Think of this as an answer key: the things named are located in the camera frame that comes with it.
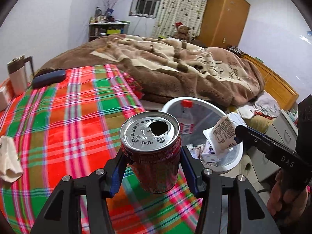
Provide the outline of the person right hand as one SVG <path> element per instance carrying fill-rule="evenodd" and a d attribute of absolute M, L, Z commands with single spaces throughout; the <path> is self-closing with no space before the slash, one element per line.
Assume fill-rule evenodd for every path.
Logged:
<path fill-rule="evenodd" d="M 283 178 L 283 171 L 279 171 L 276 175 L 276 183 L 273 186 L 267 208 L 269 213 L 274 216 L 282 209 L 282 202 L 290 206 L 289 220 L 297 220 L 304 213 L 308 203 L 308 196 L 310 188 L 306 187 L 300 195 L 293 190 L 282 192 L 281 181 Z"/>

